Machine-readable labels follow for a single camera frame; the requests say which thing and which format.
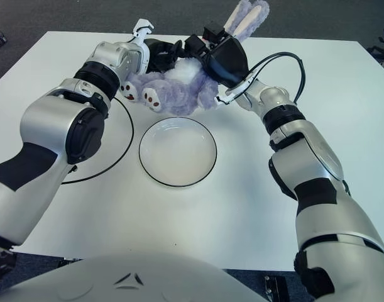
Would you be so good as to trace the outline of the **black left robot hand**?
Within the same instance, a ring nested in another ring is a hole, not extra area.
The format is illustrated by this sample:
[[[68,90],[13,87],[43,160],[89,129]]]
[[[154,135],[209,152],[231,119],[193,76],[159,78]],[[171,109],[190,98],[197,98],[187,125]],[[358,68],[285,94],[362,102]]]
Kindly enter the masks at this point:
[[[164,73],[175,67],[179,58],[185,57],[182,40],[175,43],[148,38],[144,40],[150,51],[150,58],[146,73]]]

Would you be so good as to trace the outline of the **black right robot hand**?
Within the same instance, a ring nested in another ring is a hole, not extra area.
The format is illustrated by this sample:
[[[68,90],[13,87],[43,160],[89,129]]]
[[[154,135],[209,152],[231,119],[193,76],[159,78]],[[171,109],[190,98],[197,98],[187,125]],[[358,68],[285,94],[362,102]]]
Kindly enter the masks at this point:
[[[248,74],[248,59],[241,43],[217,23],[206,25],[201,38],[189,36],[184,50],[201,63],[211,79],[228,88],[237,86]]]

